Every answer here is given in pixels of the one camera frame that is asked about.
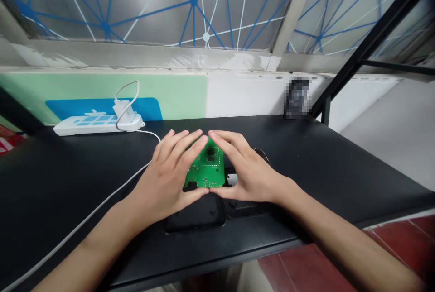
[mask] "power strip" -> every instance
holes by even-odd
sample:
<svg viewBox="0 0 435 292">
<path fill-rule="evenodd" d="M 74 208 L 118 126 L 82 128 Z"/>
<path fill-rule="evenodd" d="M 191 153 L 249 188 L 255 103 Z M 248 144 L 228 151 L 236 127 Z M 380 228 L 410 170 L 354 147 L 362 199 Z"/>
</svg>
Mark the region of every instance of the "power strip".
<svg viewBox="0 0 435 292">
<path fill-rule="evenodd" d="M 135 114 L 129 123 L 118 123 L 117 115 L 81 115 L 72 116 L 59 122 L 53 128 L 59 136 L 71 136 L 75 134 L 96 134 L 107 132 L 136 131 L 145 126 L 140 114 Z"/>
</svg>

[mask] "white wall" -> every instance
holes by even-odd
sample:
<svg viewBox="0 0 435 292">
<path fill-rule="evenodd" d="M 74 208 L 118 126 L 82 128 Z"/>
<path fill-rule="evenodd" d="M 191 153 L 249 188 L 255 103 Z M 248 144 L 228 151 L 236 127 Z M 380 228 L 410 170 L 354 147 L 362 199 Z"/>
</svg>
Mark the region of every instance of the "white wall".
<svg viewBox="0 0 435 292">
<path fill-rule="evenodd" d="M 341 134 L 435 191 L 435 81 L 402 80 Z"/>
<path fill-rule="evenodd" d="M 284 89 L 295 77 L 311 80 L 313 101 L 332 80 L 307 73 L 209 71 L 206 116 L 282 114 Z M 386 75 L 354 76 L 331 103 L 329 127 L 340 132 L 399 81 Z"/>
</svg>

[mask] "forearm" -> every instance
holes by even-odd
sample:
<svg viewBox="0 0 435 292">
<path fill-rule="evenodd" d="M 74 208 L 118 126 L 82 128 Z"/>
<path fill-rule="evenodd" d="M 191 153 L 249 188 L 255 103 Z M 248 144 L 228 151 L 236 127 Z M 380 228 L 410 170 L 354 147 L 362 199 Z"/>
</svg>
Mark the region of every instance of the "forearm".
<svg viewBox="0 0 435 292">
<path fill-rule="evenodd" d="M 361 230 L 324 207 L 296 184 L 281 206 L 308 231 L 325 255 L 359 290 L 422 291 L 423 282 Z"/>
<path fill-rule="evenodd" d="M 114 205 L 34 291 L 94 291 L 136 232 L 127 205 Z"/>
</svg>

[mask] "circuit board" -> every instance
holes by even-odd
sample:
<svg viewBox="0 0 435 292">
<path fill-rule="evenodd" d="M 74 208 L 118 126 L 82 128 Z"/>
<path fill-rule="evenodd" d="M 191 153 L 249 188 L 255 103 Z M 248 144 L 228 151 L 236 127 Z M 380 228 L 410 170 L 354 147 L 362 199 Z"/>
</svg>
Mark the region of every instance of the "circuit board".
<svg viewBox="0 0 435 292">
<path fill-rule="evenodd" d="M 184 186 L 211 188 L 222 187 L 224 183 L 223 152 L 209 137 L 204 149 L 192 163 Z"/>
</svg>

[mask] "red floor tile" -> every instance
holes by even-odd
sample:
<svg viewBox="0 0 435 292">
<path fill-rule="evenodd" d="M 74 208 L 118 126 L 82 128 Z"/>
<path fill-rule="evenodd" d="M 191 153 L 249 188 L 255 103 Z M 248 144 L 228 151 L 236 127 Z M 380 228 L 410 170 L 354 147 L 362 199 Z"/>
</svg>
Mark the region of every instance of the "red floor tile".
<svg viewBox="0 0 435 292">
<path fill-rule="evenodd" d="M 378 245 L 388 251 L 391 256 L 399 260 L 402 264 L 406 265 L 406 263 L 402 259 L 400 259 L 400 257 L 391 248 L 389 248 L 385 242 L 383 242 L 376 234 L 374 234 L 372 230 L 363 230 L 363 232 L 367 234 L 370 238 L 372 238 L 372 240 L 374 240 Z"/>
<path fill-rule="evenodd" d="M 376 234 L 423 280 L 434 263 L 435 243 L 409 221 L 388 223 L 374 229 Z"/>
<path fill-rule="evenodd" d="M 296 292 L 279 254 L 260 258 L 258 263 L 274 292 Z"/>
<path fill-rule="evenodd" d="M 410 221 L 435 239 L 435 215 L 418 217 Z"/>
<path fill-rule="evenodd" d="M 298 292 L 355 291 L 315 244 L 280 255 Z"/>
</svg>

